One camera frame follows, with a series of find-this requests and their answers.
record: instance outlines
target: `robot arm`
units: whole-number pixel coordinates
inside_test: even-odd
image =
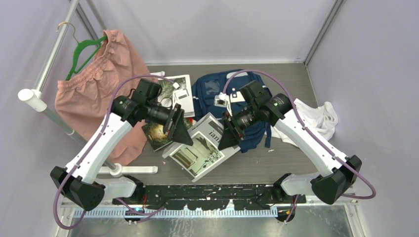
[[[323,202],[333,204],[355,182],[356,176],[304,131],[293,110],[285,113],[284,118],[276,122],[275,128],[290,137],[318,170],[313,174],[287,174],[280,183],[285,193],[290,196],[316,195]],[[336,157],[346,159],[347,164],[359,171],[362,163],[357,156],[348,158],[345,153],[333,147],[310,125],[306,124],[306,128],[310,129],[323,144],[332,149]]]
[[[285,133],[308,156],[318,172],[314,174],[286,174],[274,186],[281,188],[288,195],[316,195],[327,204],[333,204],[354,182],[356,176],[336,160],[346,159],[346,163],[356,171],[361,168],[357,156],[347,157],[310,126],[305,127],[298,121],[290,100],[284,94],[271,96],[257,81],[252,81],[240,89],[248,103],[244,110],[237,114],[224,113],[224,132],[218,148],[220,150],[238,145],[245,137],[244,129],[258,121],[266,121],[279,131]],[[215,105],[227,107],[229,101],[219,100]],[[305,129],[332,149],[332,157]]]
[[[51,171],[50,176],[59,188],[69,175],[69,170],[77,167],[61,192],[65,197],[90,211],[103,199],[128,198],[134,193],[141,196],[136,191],[142,189],[142,183],[133,177],[96,179],[96,175],[118,142],[143,119],[163,125],[163,131],[169,139],[187,145],[193,144],[183,123],[184,110],[181,106],[176,104],[173,109],[168,109],[156,102],[161,90],[158,83],[142,79],[131,98],[119,96],[113,101],[108,118],[104,119],[79,154],[64,168],[56,166]]]

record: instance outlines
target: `pink skirt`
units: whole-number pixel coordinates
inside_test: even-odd
[[[119,30],[104,31],[108,39],[94,61],[69,81],[58,82],[55,109],[63,120],[89,140],[103,121],[109,101],[117,86],[126,79],[149,71],[132,43]],[[126,83],[117,96],[129,95],[140,79]],[[138,122],[116,145],[109,159],[127,165],[136,159],[147,142]]]

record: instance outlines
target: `gray wall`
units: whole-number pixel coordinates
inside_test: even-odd
[[[303,61],[335,0],[100,0],[146,63]]]
[[[80,146],[54,123],[17,98],[20,89],[32,89],[68,10],[65,0],[1,1],[0,22],[0,236],[52,236],[56,188],[49,173],[77,154]],[[78,40],[87,39],[77,17]],[[44,89],[52,107],[57,80],[71,67],[76,42],[72,29],[65,38]]]
[[[419,231],[418,12],[414,0],[348,0],[309,65],[319,104],[339,117],[331,143],[357,154],[377,189],[361,201],[371,236]]]

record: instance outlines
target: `white cable clip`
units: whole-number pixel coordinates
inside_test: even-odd
[[[221,92],[219,95],[214,97],[214,105],[219,107],[227,108],[230,115],[233,115],[231,111],[230,96]]]

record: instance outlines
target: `book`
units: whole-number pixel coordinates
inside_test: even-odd
[[[192,123],[188,118],[184,118],[183,121],[186,129],[189,129],[192,126]],[[165,133],[163,133],[163,125],[155,122],[148,122],[141,128],[155,152],[173,143],[168,139]]]
[[[170,79],[180,85],[180,88],[175,89],[172,86],[172,83],[159,79],[159,83],[162,86],[162,92],[157,98],[157,102],[159,102],[164,107],[172,107],[175,105],[175,103],[178,103],[181,105],[181,108],[185,111],[184,117],[194,117],[195,111],[194,111],[194,103],[192,101],[192,87],[191,87],[191,79],[189,75],[180,75],[180,76],[174,76],[174,77],[166,77],[167,79]],[[175,91],[184,89],[186,90],[186,93],[182,94],[179,98],[175,100]]]
[[[178,167],[196,182],[240,150],[239,146],[218,150],[223,134],[223,125],[208,113],[188,129],[194,145],[170,144],[164,151],[164,158],[172,158]]]

